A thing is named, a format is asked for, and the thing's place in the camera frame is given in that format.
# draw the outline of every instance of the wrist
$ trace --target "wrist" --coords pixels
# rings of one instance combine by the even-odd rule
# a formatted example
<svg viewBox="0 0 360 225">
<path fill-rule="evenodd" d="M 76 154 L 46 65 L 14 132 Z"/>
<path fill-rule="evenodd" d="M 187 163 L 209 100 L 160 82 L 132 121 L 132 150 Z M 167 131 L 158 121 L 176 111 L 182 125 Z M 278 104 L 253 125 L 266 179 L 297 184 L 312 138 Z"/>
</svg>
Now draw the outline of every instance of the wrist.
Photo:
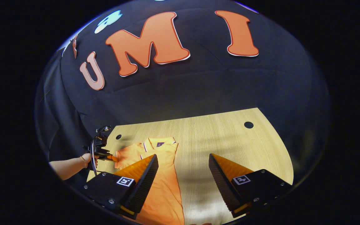
<svg viewBox="0 0 360 225">
<path fill-rule="evenodd" d="M 83 168 L 87 168 L 88 163 L 86 162 L 86 160 L 84 159 L 84 157 L 83 157 L 83 156 L 80 156 L 79 159 L 80 159 L 80 161 L 81 161 L 81 163 L 82 163 L 82 165 L 83 165 Z"/>
</svg>

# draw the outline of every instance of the human hand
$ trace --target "human hand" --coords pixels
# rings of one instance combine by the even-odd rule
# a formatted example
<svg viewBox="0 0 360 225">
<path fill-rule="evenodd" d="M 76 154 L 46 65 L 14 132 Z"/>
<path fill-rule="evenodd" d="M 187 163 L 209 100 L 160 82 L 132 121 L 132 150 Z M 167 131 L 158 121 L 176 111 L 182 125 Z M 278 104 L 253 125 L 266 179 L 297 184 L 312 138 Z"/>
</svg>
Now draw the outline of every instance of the human hand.
<svg viewBox="0 0 360 225">
<path fill-rule="evenodd" d="M 84 155 L 82 155 L 82 158 L 84 158 L 84 160 L 86 161 L 86 168 L 87 168 L 87 166 L 88 166 L 88 163 L 91 161 L 91 153 L 86 153 L 86 154 L 84 154 Z M 98 158 L 99 158 L 99 156 L 98 155 L 94 155 L 94 158 L 95 158 L 95 167 L 97 167 L 97 165 L 98 165 Z"/>
</svg>

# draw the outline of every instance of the wooden table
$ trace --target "wooden table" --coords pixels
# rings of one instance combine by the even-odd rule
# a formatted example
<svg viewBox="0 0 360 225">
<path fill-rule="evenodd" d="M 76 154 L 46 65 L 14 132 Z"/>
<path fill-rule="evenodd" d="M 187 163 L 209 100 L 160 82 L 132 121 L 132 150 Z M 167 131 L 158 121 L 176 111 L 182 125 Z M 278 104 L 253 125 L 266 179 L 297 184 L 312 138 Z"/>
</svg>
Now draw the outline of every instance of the wooden table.
<svg viewBox="0 0 360 225">
<path fill-rule="evenodd" d="M 246 128 L 252 122 L 253 128 Z M 148 137 L 174 137 L 174 166 L 180 187 L 185 224 L 213 225 L 233 221 L 208 167 L 210 153 L 253 171 L 267 169 L 293 184 L 293 165 L 281 138 L 258 108 L 169 121 L 116 126 L 104 147 L 115 155 Z M 97 170 L 114 173 L 114 162 L 98 161 Z M 94 177 L 90 171 L 87 181 Z"/>
</svg>

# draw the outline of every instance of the orange letter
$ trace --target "orange letter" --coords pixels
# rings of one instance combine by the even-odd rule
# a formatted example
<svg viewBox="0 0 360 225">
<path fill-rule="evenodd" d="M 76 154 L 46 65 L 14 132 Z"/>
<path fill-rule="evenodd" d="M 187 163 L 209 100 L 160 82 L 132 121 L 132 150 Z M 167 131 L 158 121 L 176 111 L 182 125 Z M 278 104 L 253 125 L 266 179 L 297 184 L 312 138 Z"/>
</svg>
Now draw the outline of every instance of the orange letter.
<svg viewBox="0 0 360 225">
<path fill-rule="evenodd" d="M 84 78 L 86 79 L 88 85 L 94 90 L 101 90 L 104 87 L 105 80 L 104 76 L 101 73 L 100 68 L 98 67 L 97 61 L 95 60 L 95 52 L 92 52 L 87 57 L 87 62 L 91 64 L 92 69 L 94 70 L 95 75 L 97 75 L 97 81 L 94 81 L 87 70 L 87 63 L 84 62 L 80 66 L 80 71 L 83 73 Z"/>
<path fill-rule="evenodd" d="M 140 37 L 119 30 L 106 39 L 119 63 L 119 75 L 126 77 L 137 71 L 137 65 L 130 63 L 128 55 L 143 67 L 150 65 L 151 46 L 154 44 L 158 64 L 172 63 L 190 57 L 190 51 L 183 48 L 177 37 L 173 19 L 174 12 L 164 12 L 149 17 L 142 28 Z"/>
<path fill-rule="evenodd" d="M 254 57 L 259 54 L 259 50 L 254 46 L 248 28 L 247 17 L 241 16 L 234 12 L 215 11 L 216 15 L 222 17 L 229 27 L 231 44 L 227 47 L 227 51 L 234 56 Z"/>
</svg>

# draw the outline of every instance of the bracelet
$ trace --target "bracelet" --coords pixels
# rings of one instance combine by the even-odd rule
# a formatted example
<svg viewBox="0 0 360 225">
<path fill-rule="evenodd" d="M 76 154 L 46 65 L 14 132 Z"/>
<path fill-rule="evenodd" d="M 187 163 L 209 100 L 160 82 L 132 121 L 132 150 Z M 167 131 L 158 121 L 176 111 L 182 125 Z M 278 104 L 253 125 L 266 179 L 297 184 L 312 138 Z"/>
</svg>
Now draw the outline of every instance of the bracelet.
<svg viewBox="0 0 360 225">
<path fill-rule="evenodd" d="M 86 163 L 86 160 L 83 158 L 83 156 L 80 156 L 80 158 L 82 158 L 82 159 L 83 159 L 83 161 L 84 161 L 84 168 L 87 168 L 87 163 Z"/>
</svg>

